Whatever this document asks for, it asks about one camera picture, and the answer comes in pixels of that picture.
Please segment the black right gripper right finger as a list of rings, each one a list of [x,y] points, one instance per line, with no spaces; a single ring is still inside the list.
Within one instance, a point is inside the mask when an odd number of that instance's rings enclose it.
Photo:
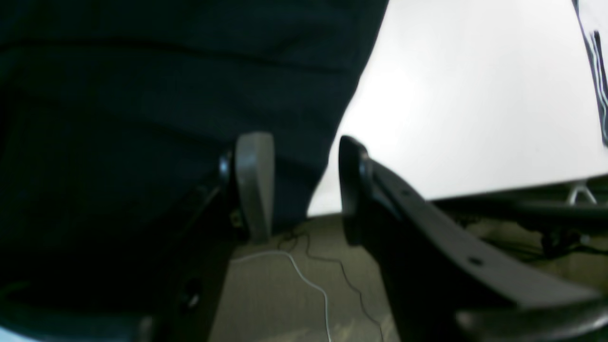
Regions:
[[[607,297],[465,232],[351,136],[339,143],[344,233],[378,262],[403,342],[605,342]]]

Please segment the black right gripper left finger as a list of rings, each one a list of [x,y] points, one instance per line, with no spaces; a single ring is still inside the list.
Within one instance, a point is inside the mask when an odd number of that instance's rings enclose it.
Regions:
[[[140,342],[205,342],[228,264],[241,243],[272,234],[275,145],[271,134],[243,134],[164,217],[152,225],[140,288],[150,313]]]

